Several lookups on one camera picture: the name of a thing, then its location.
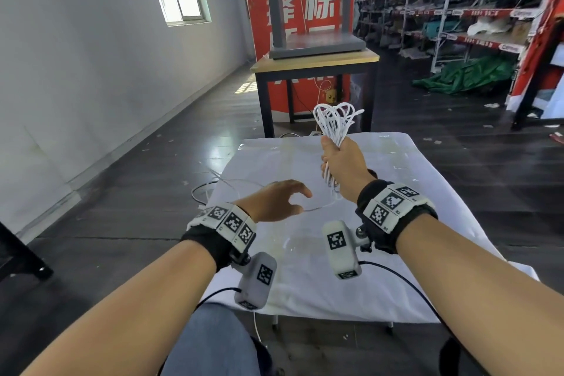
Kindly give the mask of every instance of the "dark wooden floor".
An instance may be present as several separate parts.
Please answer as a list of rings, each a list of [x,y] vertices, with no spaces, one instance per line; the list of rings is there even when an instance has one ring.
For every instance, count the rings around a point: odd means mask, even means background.
[[[503,108],[483,107],[503,95],[429,95],[410,86],[428,71],[428,61],[382,53],[373,130],[410,134],[506,258],[534,266],[564,293],[564,146],[548,138],[548,128],[509,132]],[[18,375],[72,321],[176,243],[197,209],[191,188],[211,176],[198,161],[222,170],[242,139],[263,136],[253,86],[236,93],[248,76],[242,68],[194,102],[32,242],[55,276],[0,283],[0,374]],[[311,129],[300,123],[276,131]],[[251,314],[239,315],[254,331]],[[446,340],[438,325],[397,325],[391,337],[379,323],[281,317],[272,331],[269,318],[257,320],[286,375],[435,375]]]

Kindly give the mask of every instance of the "red poster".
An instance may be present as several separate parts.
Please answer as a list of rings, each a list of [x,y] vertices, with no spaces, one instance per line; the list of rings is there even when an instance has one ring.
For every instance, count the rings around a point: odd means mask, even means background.
[[[282,0],[286,36],[306,31],[338,30],[341,27],[342,0]],[[267,54],[272,45],[272,28],[268,0],[247,0],[253,40],[257,59]],[[352,15],[352,3],[349,7]],[[325,102],[324,91],[335,86],[335,78],[294,79],[294,112],[306,113],[313,110],[318,102]],[[343,77],[344,98],[349,98],[349,77]],[[268,84],[270,105],[274,122],[287,122],[288,100],[286,84],[283,81]]]

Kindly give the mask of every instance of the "wristband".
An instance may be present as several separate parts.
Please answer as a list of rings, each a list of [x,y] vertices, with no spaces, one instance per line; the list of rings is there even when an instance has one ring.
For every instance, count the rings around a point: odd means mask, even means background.
[[[256,231],[257,225],[245,211],[221,202],[202,210],[188,223],[181,240],[191,239],[204,246],[220,270],[231,261],[237,264],[243,261]]]
[[[405,227],[421,214],[436,219],[433,203],[424,195],[401,183],[376,180],[360,193],[356,214],[377,249],[397,254],[396,242]]]

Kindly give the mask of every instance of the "wooden tabletop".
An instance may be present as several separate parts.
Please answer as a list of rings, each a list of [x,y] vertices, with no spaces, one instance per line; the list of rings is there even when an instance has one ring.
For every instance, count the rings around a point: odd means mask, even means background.
[[[342,66],[347,64],[372,63],[380,60],[380,56],[369,49],[355,52],[340,52],[319,56],[270,59],[261,58],[250,68],[252,73],[269,71],[296,70],[298,68],[314,68],[326,66]]]

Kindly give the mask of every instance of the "small table covered with white cloth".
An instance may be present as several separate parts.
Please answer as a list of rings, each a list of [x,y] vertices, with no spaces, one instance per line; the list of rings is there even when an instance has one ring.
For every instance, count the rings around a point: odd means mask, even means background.
[[[436,205],[443,223],[502,258],[466,204],[408,135],[364,132],[349,137],[358,143],[367,166],[376,171],[378,177],[404,183],[427,195]],[[330,320],[437,322],[419,295],[388,271],[365,266],[360,277],[350,280],[339,280],[333,274],[321,228],[328,221],[343,220],[350,229],[356,229],[360,218],[355,214],[356,205],[344,199],[335,201],[321,178],[319,141],[319,136],[243,140],[222,173],[225,179],[245,179],[262,185],[277,180],[300,180],[314,196],[307,199],[294,195],[291,202],[299,203],[304,209],[322,207],[277,223],[258,224],[250,255],[265,251],[278,262],[267,305],[258,312]],[[229,183],[236,191],[220,181],[211,195],[210,204],[234,201],[237,194],[243,197],[259,188],[246,181]],[[378,250],[357,252],[360,260],[388,266],[419,286],[398,255]],[[513,265],[538,279],[532,267]],[[240,278],[241,274],[231,267],[222,269],[204,296],[220,288],[236,287]],[[239,308],[232,291],[217,294],[212,300]]]

